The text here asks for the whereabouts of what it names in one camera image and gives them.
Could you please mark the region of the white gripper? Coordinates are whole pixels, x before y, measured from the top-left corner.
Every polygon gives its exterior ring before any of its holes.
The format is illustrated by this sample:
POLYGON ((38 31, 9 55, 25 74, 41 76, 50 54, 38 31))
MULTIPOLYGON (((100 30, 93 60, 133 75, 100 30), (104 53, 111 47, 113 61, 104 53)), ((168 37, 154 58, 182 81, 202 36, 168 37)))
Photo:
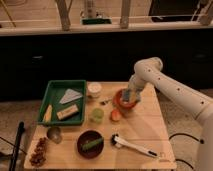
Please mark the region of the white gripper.
POLYGON ((143 89, 145 88, 145 85, 146 85, 146 81, 139 78, 137 75, 133 74, 130 77, 129 83, 128 83, 128 88, 131 91, 134 91, 133 95, 134 95, 135 102, 141 101, 140 92, 143 91, 143 89))

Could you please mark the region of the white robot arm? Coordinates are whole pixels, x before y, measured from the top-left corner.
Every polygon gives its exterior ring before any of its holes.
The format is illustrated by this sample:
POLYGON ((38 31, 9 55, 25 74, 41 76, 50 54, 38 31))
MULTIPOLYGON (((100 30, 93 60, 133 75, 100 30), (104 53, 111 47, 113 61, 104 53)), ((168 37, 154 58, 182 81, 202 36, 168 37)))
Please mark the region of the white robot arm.
POLYGON ((191 114, 202 126, 201 138, 204 140, 198 147, 195 171, 213 171, 213 98, 166 76, 162 68, 159 57, 137 61, 128 88, 139 93, 150 83, 191 114))

